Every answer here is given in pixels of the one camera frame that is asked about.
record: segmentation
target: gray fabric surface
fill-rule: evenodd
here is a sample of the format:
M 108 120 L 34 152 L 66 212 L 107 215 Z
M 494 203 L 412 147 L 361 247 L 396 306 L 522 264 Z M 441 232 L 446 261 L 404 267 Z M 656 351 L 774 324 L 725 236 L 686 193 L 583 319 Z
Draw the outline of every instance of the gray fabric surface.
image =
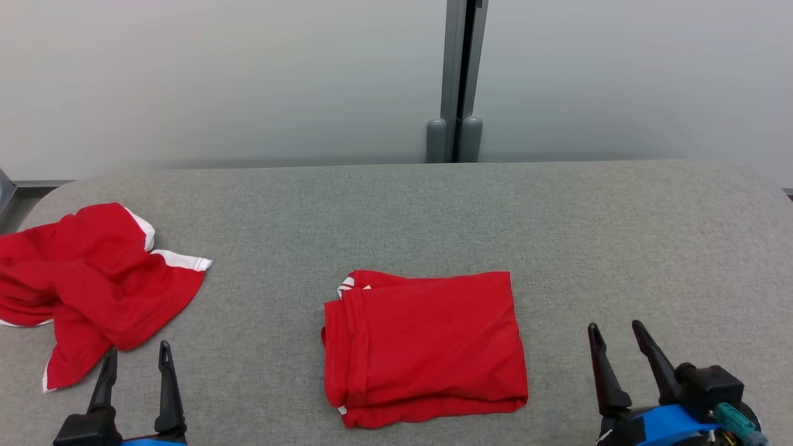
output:
M 158 248 L 215 260 L 193 302 L 119 355 L 125 436 L 152 432 L 170 341 L 193 446 L 593 444 L 587 324 L 635 406 L 657 390 L 630 321 L 670 360 L 719 363 L 777 444 L 793 436 L 793 204 L 720 163 L 468 164 L 159 171 L 68 184 L 25 227 L 118 201 Z M 353 268 L 509 270 L 530 399 L 513 414 L 346 430 L 324 397 L 322 304 Z M 0 327 L 0 443 L 50 444 L 97 370 L 42 394 L 52 327 Z

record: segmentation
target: teal connector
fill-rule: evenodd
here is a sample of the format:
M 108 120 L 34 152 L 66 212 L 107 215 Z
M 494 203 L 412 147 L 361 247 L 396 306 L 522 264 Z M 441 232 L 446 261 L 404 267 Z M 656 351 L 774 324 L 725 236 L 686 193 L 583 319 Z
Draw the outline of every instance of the teal connector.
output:
M 716 421 L 743 441 L 746 446 L 768 446 L 768 438 L 757 430 L 743 413 L 726 402 L 719 403 L 715 410 Z

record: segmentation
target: folded red shirt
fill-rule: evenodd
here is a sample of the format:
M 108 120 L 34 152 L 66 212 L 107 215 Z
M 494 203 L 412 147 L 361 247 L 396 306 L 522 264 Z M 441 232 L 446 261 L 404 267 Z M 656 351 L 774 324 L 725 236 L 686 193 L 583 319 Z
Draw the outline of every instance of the folded red shirt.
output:
M 325 304 L 325 394 L 346 427 L 376 429 L 528 401 L 508 272 L 406 279 L 353 271 Z

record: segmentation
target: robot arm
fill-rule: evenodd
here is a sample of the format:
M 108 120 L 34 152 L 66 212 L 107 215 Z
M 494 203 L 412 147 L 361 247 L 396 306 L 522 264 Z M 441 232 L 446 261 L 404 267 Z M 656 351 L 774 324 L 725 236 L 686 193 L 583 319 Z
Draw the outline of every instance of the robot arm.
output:
M 766 446 L 754 412 L 741 401 L 744 385 L 720 366 L 672 367 L 640 321 L 633 322 L 639 350 L 653 370 L 659 406 L 631 409 L 606 357 L 606 343 L 590 324 L 589 347 L 598 409 L 603 421 L 597 446 Z
M 176 381 L 174 359 L 170 345 L 159 345 L 159 371 L 162 374 L 159 396 L 159 416 L 155 420 L 155 435 L 122 440 L 116 430 L 116 410 L 110 404 L 113 384 L 116 383 L 118 351 L 111 348 L 102 363 L 94 395 L 85 414 L 67 417 L 53 446 L 177 446 L 187 444 L 182 397 Z

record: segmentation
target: white wall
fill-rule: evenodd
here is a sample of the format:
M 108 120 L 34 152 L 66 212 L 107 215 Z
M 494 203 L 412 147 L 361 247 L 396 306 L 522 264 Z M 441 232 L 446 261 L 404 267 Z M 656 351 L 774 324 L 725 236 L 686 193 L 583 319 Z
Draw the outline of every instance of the white wall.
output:
M 491 0 L 481 162 L 702 157 L 793 187 L 793 2 Z
M 4 0 L 0 168 L 423 162 L 445 0 Z

